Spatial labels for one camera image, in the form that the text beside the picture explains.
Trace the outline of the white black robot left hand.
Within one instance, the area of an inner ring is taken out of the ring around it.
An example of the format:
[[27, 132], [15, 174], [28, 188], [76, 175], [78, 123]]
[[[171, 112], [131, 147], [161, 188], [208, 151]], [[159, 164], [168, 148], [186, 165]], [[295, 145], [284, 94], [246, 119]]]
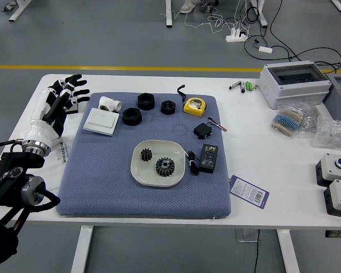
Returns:
[[24, 151], [48, 155], [61, 142], [68, 114], [78, 112], [78, 104], [90, 100], [90, 90], [76, 90], [87, 83], [81, 74], [60, 78], [45, 89], [31, 117], [31, 130], [22, 141]]

